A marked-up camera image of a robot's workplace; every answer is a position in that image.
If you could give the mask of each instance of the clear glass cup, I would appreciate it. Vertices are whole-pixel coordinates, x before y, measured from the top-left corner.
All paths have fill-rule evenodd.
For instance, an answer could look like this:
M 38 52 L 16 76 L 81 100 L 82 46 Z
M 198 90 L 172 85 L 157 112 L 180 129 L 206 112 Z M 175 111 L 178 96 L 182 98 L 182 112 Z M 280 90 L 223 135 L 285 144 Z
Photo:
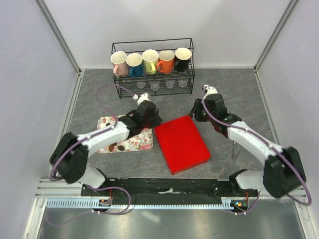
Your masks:
M 145 81 L 140 81 L 140 80 L 143 80 L 143 79 L 145 79 L 145 75 L 142 75 L 141 77 L 137 77 L 138 81 L 136 82 L 136 84 L 137 84 L 138 88 L 140 88 L 140 89 L 143 89 L 145 87 L 145 85 L 146 85 Z
M 174 87 L 176 75 L 173 73 L 169 73 L 165 75 L 165 83 L 167 88 L 171 89 Z
M 151 85 L 151 89 L 153 91 L 158 91 L 160 89 L 160 82 L 159 81 L 151 80 L 150 85 Z
M 186 87 L 188 82 L 188 74 L 186 72 L 181 72 L 179 73 L 178 78 L 178 85 L 180 87 Z

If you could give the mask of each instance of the mug rim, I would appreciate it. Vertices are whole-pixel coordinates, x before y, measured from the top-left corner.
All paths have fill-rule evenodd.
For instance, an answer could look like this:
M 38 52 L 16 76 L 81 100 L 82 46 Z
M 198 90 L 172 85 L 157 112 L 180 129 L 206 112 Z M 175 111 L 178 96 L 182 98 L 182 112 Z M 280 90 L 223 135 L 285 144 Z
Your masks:
M 170 58 L 170 59 L 168 59 L 168 60 L 163 60 L 163 59 L 160 57 L 160 54 L 161 54 L 162 52 L 163 52 L 163 53 L 164 53 L 164 52 L 171 52 L 171 53 L 173 53 L 173 57 Z M 171 51 L 171 50 L 163 50 L 163 51 L 161 51 L 161 52 L 159 53 L 159 59 L 162 60 L 162 61 L 171 61 L 172 59 L 174 59 L 174 57 L 175 57 L 175 53 L 174 53 L 173 51 Z
M 141 62 L 139 63 L 139 64 L 137 64 L 137 65 L 130 65 L 129 63 L 128 63 L 128 58 L 129 58 L 129 56 L 131 56 L 131 57 L 133 57 L 133 56 L 136 56 L 136 55 L 139 55 L 139 57 L 140 57 L 140 59 L 141 59 Z M 128 66 L 131 66 L 131 67 L 136 67 L 136 66 L 139 66 L 139 65 L 141 65 L 142 64 L 142 62 L 143 62 L 143 57 L 139 54 L 139 53 L 132 53 L 132 54 L 130 54 L 130 55 L 128 55 L 127 56 L 127 58 L 126 58 L 126 64 L 128 65 Z
M 114 63 L 114 62 L 112 61 L 112 57 L 113 57 L 115 54 L 117 54 L 117 53 L 121 53 L 121 54 L 124 53 L 124 54 L 125 54 L 125 59 L 124 59 L 124 61 L 119 62 L 119 63 Z M 126 58 L 127 58 L 127 54 L 126 54 L 124 51 L 116 51 L 116 52 L 114 52 L 114 53 L 111 55 L 110 61 L 111 61 L 113 64 L 118 65 L 118 64 L 124 63 L 124 62 L 126 61 Z
M 156 52 L 157 57 L 154 58 L 153 60 L 146 60 L 144 54 L 147 54 L 148 52 Z M 153 61 L 156 61 L 156 60 L 159 58 L 159 53 L 158 53 L 157 51 L 153 50 L 153 49 L 148 49 L 148 50 L 146 50 L 145 52 L 143 52 L 142 57 L 143 57 L 143 60 L 145 60 L 145 61 L 147 61 L 147 62 L 153 62 Z
M 182 50 L 187 50 L 187 52 L 190 54 L 187 59 L 185 59 L 184 57 L 183 57 L 183 59 L 181 59 L 181 58 L 178 57 L 178 55 L 177 55 L 177 54 L 178 54 L 178 51 L 182 51 Z M 175 56 L 176 56 L 179 60 L 184 60 L 184 61 L 186 61 L 186 60 L 189 60 L 189 59 L 192 57 L 192 52 L 191 52 L 188 48 L 186 48 L 186 47 L 180 47 L 180 48 L 178 48 L 178 49 L 175 51 Z

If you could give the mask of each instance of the white panel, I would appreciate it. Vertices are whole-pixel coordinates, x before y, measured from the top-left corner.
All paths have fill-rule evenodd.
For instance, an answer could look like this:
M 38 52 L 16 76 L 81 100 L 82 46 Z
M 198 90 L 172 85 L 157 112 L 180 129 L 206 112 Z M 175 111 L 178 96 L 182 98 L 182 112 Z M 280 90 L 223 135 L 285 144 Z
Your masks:
M 82 68 L 112 42 L 192 37 L 196 67 L 253 66 L 289 0 L 45 0 Z
M 319 222 L 319 1 L 299 1 L 259 75 L 281 142 L 301 155 Z
M 0 7 L 0 234 L 22 238 L 76 74 L 33 0 Z

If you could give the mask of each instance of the floral tray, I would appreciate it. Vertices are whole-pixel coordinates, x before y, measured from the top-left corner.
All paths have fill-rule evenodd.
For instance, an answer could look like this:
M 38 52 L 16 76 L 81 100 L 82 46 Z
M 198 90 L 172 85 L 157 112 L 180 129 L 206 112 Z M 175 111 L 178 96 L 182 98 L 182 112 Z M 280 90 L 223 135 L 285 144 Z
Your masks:
M 106 127 L 115 122 L 111 116 L 101 117 L 98 120 L 98 129 Z M 153 131 L 145 128 L 139 135 L 136 135 L 128 140 L 120 141 L 112 145 L 106 146 L 98 151 L 98 153 L 116 153 L 128 151 L 141 151 L 153 148 Z

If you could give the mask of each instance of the red book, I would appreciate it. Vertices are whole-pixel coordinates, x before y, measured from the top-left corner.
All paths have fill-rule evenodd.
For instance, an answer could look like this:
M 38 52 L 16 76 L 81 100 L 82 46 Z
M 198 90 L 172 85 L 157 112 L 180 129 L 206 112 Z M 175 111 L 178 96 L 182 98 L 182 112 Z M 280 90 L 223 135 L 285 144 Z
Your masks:
M 157 126 L 155 135 L 172 175 L 210 159 L 208 148 L 189 116 Z

